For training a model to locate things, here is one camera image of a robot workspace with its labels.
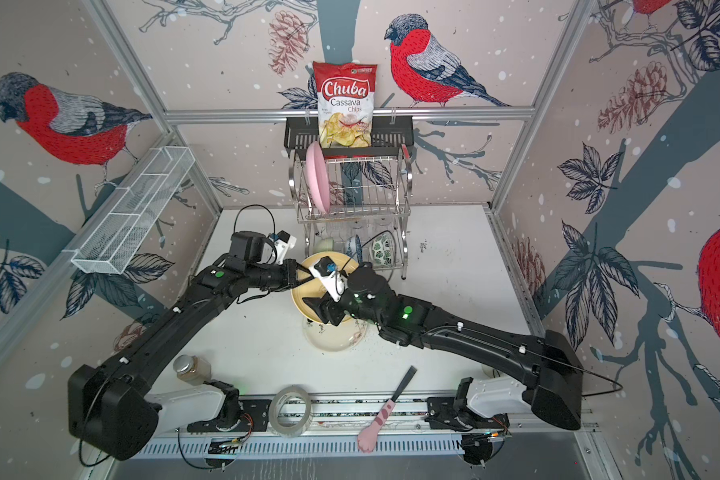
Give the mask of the yellow plate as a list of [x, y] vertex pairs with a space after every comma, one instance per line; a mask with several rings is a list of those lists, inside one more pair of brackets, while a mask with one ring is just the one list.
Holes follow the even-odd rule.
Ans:
[[[309, 269], [324, 256], [330, 257], [331, 260], [336, 263], [338, 267], [342, 267], [346, 261], [349, 261], [349, 263], [344, 267], [347, 273], [353, 272], [358, 267], [357, 261], [350, 260], [346, 254], [335, 251], [315, 253], [303, 260], [301, 262], [301, 265]], [[294, 305], [302, 316], [312, 322], [317, 322], [318, 324], [321, 324], [321, 321], [319, 320], [314, 310], [304, 302], [304, 298], [321, 299], [326, 293], [327, 290], [319, 279], [309, 279], [306, 283], [293, 289], [291, 291], [291, 297]]]

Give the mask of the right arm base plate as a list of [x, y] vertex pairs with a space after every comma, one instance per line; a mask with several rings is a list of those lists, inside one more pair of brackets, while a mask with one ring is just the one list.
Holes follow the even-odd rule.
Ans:
[[507, 430], [510, 425], [506, 414], [482, 417], [469, 410], [465, 402], [457, 401], [454, 397], [429, 397], [426, 403], [427, 414], [424, 421], [432, 430]]

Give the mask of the pink plate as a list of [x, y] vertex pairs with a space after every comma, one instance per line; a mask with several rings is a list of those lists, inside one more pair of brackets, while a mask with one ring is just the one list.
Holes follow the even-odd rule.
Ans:
[[321, 145], [312, 142], [306, 150], [305, 175], [311, 199], [321, 214], [328, 214], [330, 204], [330, 181]]

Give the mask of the steel two-tier dish rack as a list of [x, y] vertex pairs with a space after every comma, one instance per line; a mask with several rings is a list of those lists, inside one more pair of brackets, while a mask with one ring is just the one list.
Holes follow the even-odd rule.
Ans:
[[289, 167], [289, 187], [298, 223], [304, 229], [305, 254], [314, 254], [322, 238], [335, 240], [333, 251], [345, 253], [345, 242], [358, 235], [363, 246], [363, 262], [371, 262], [371, 241], [388, 232], [396, 242], [392, 267], [374, 268], [408, 273], [408, 220], [413, 171], [410, 150], [394, 156], [326, 156], [330, 181], [328, 214], [321, 214], [311, 199], [305, 175], [306, 152], [293, 150]]

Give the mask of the cream floral plate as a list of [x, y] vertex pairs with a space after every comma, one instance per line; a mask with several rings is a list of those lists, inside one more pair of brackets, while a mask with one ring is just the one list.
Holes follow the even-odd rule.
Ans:
[[366, 336], [368, 324], [365, 321], [347, 317], [340, 325], [323, 324], [307, 318], [302, 323], [306, 340], [318, 350], [336, 353], [351, 349]]

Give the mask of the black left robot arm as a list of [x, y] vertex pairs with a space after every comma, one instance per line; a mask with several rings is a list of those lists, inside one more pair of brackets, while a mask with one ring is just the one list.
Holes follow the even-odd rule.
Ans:
[[174, 306], [138, 339], [100, 366], [79, 367], [67, 383], [68, 430], [117, 460], [136, 455], [157, 433], [212, 419], [236, 395], [224, 382], [168, 395], [150, 390], [161, 372], [211, 320], [251, 289], [263, 295], [301, 284], [301, 265], [287, 253], [296, 239], [233, 233], [230, 248], [201, 270]]

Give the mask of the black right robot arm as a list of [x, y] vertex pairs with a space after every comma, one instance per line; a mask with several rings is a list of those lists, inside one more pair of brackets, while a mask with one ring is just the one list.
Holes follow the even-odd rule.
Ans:
[[324, 324], [347, 316], [374, 324], [379, 336], [401, 347], [445, 351], [518, 381], [520, 401], [540, 420], [557, 428], [581, 428], [583, 367], [559, 332], [544, 336], [502, 331], [453, 315], [396, 293], [369, 263], [347, 274], [327, 256], [309, 268], [326, 293], [304, 303]]

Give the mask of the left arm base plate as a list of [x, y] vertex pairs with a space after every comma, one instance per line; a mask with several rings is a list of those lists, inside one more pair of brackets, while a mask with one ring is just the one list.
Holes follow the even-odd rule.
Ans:
[[264, 432], [269, 423], [268, 398], [241, 397], [226, 401], [219, 414], [210, 420], [193, 422], [186, 427], [189, 433]]

